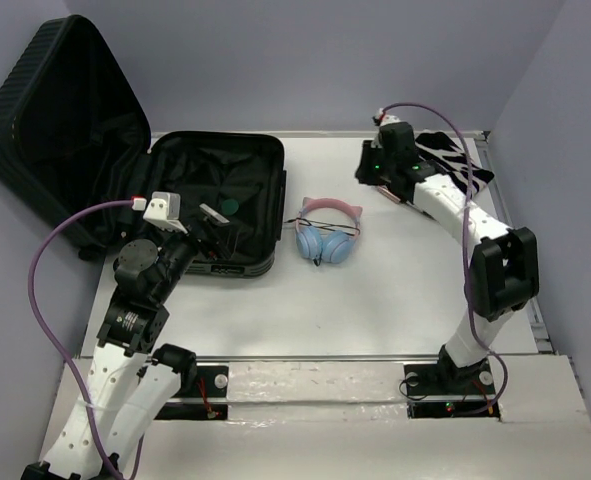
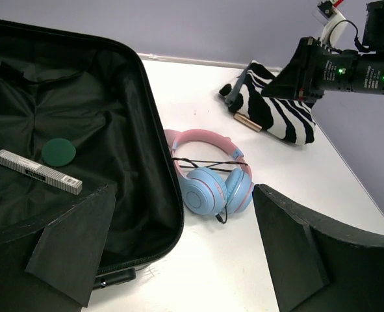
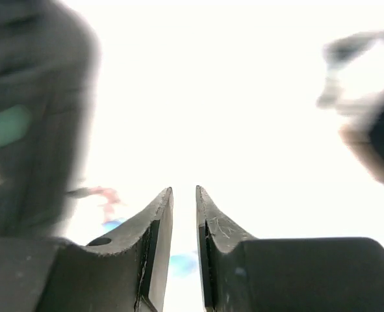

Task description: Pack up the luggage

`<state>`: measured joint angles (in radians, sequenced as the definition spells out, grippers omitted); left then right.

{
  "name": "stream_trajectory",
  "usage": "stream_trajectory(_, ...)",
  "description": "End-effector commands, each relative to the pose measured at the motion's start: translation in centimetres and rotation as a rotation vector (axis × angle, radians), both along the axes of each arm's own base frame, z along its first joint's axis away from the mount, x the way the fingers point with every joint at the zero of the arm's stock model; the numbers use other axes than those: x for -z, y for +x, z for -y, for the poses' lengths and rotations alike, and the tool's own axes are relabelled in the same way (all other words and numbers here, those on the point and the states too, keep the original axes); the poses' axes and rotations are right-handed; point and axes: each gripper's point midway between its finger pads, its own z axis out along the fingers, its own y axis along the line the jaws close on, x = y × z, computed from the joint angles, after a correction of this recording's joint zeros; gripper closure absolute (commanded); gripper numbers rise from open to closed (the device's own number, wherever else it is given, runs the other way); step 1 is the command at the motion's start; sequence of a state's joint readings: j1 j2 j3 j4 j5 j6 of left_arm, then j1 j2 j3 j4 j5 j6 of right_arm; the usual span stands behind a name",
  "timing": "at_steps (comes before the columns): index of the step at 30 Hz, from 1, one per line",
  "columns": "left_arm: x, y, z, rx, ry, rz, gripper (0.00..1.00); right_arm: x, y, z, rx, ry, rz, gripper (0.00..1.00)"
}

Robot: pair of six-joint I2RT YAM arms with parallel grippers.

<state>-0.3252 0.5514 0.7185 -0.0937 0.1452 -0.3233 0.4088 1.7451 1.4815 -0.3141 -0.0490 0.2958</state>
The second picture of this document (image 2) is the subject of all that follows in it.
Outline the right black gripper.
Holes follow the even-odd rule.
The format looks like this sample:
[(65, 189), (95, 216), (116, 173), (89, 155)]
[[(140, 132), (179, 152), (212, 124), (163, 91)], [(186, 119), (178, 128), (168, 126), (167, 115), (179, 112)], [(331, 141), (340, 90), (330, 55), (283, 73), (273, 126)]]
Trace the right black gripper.
[(261, 95), (315, 104), (325, 91), (351, 92), (359, 57), (356, 50), (337, 50), (311, 36), (303, 37), (290, 62)]

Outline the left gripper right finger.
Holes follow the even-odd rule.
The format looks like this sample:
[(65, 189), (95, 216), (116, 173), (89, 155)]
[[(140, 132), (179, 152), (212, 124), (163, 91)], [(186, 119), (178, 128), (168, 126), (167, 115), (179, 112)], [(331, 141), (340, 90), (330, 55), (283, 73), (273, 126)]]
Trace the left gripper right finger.
[(384, 311), (384, 235), (268, 185), (255, 186), (253, 202), (280, 311)]

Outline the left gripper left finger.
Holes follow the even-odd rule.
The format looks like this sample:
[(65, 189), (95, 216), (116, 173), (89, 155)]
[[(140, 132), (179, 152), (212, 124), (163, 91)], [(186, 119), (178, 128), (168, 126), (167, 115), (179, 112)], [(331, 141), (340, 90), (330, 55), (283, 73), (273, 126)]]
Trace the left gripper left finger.
[(104, 185), (0, 229), (0, 311), (81, 311), (89, 303), (116, 202)]

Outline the zebra print pouch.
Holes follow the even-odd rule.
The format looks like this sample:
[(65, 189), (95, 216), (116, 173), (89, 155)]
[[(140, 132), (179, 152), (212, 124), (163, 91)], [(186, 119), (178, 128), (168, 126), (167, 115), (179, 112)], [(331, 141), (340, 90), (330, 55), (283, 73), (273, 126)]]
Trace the zebra print pouch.
[(298, 146), (315, 140), (312, 103), (262, 96), (276, 74), (256, 60), (219, 90), (231, 114), (239, 113), (276, 138)]

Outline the gold lipstick tube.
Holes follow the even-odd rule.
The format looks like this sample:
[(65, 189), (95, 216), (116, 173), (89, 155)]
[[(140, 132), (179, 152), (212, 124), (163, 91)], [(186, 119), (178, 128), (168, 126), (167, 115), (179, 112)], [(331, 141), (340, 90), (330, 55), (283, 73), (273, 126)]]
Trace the gold lipstick tube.
[(240, 122), (241, 124), (245, 125), (246, 127), (249, 127), (250, 129), (252, 129), (255, 132), (259, 133), (262, 130), (262, 127), (260, 125), (253, 122), (252, 120), (250, 120), (247, 116), (245, 116), (243, 114), (240, 114), (237, 112), (233, 115), (233, 118), (236, 121)]

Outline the grey checkered long box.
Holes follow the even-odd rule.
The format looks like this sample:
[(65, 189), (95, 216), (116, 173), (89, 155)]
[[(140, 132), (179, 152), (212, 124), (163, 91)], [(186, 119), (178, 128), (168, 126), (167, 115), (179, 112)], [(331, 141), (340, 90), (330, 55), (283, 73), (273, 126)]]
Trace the grey checkered long box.
[(79, 195), (83, 189), (81, 180), (5, 149), (0, 150), (0, 165), (70, 194)]

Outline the green round disc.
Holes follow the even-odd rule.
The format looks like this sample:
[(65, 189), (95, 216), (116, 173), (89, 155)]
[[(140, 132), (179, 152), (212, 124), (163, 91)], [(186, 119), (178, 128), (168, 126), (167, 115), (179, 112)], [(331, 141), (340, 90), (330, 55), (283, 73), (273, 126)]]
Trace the green round disc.
[(65, 138), (53, 138), (42, 147), (42, 160), (48, 166), (66, 166), (72, 162), (75, 156), (75, 146)]

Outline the pink and blue cat-ear headphones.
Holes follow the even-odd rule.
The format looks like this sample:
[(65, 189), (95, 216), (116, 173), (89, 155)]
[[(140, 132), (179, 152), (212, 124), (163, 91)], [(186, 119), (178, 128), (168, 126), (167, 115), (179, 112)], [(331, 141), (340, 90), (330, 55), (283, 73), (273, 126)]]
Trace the pink and blue cat-ear headphones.
[[(185, 206), (197, 215), (215, 216), (222, 224), (227, 222), (221, 213), (230, 215), (241, 213), (252, 200), (254, 183), (250, 166), (244, 159), (242, 151), (232, 143), (229, 137), (204, 129), (164, 131), (173, 164), (179, 180), (181, 195)], [(179, 165), (185, 159), (175, 156), (176, 150), (189, 142), (204, 142), (224, 151), (232, 158), (234, 168), (227, 179), (206, 166), (196, 166), (184, 174)]]

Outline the black hard-shell suitcase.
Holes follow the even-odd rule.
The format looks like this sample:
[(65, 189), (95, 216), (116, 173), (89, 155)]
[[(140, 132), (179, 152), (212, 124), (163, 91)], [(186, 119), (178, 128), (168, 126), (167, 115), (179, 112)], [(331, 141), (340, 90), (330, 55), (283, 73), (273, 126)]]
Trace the black hard-shell suitcase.
[(185, 217), (143, 62), (115, 40), (0, 19), (0, 236), (110, 190), (97, 281), (171, 252)]

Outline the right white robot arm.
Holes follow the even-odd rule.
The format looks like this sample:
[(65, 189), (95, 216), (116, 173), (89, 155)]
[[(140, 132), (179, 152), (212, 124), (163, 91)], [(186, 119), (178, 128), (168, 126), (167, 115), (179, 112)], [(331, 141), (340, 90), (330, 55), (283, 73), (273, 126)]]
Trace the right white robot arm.
[(296, 51), (261, 94), (267, 98), (315, 103), (326, 91), (384, 96), (384, 1), (366, 6), (362, 38), (340, 50), (330, 40), (300, 39)]

